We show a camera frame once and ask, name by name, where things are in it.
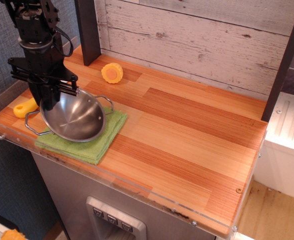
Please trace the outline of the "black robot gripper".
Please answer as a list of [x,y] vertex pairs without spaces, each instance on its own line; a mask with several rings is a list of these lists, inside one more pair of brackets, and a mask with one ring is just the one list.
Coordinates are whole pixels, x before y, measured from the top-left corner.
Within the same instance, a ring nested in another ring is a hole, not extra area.
[[60,43],[49,42],[40,44],[23,44],[25,57],[10,57],[7,63],[11,65],[11,75],[14,79],[28,83],[30,92],[39,106],[52,110],[60,101],[60,93],[77,96],[78,76],[68,70],[64,59],[74,51],[73,43],[69,43],[69,52],[64,52]]

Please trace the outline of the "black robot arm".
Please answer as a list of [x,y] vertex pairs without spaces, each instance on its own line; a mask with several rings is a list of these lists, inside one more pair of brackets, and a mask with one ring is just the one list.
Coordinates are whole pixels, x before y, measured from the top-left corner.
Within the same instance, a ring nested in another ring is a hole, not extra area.
[[77,96],[78,76],[68,70],[64,59],[73,54],[63,50],[62,38],[69,36],[58,26],[59,10],[50,0],[4,0],[2,3],[18,30],[24,57],[11,57],[11,76],[28,83],[38,106],[52,110],[62,93]]

